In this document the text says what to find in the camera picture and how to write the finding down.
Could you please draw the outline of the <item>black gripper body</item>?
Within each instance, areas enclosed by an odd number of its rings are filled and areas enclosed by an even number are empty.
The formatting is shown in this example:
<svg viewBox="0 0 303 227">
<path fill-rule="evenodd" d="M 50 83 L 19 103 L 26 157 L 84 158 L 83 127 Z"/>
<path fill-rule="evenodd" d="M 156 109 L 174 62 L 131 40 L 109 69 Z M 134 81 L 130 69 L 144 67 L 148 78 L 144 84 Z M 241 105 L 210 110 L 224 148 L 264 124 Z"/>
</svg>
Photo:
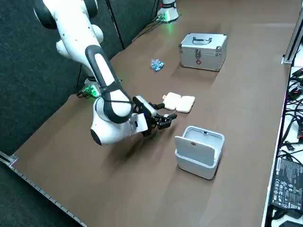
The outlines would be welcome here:
<svg viewBox="0 0 303 227">
<path fill-rule="evenodd" d="M 148 127 L 146 131 L 143 131 L 143 136 L 148 137 L 153 134 L 155 127 L 158 125 L 159 115 L 157 111 L 150 112 L 148 110 L 144 110 L 143 113 Z"/>
</svg>

